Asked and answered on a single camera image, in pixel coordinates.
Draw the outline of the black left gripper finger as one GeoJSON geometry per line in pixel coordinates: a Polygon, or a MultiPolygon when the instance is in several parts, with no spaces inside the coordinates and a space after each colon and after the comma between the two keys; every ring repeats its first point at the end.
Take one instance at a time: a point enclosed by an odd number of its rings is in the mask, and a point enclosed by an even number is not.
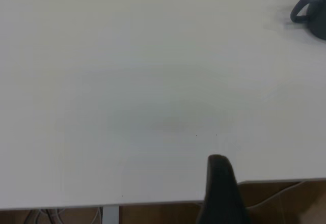
{"type": "Polygon", "coordinates": [[[229,159],[210,155],[206,191],[196,223],[251,223],[229,159]]]}

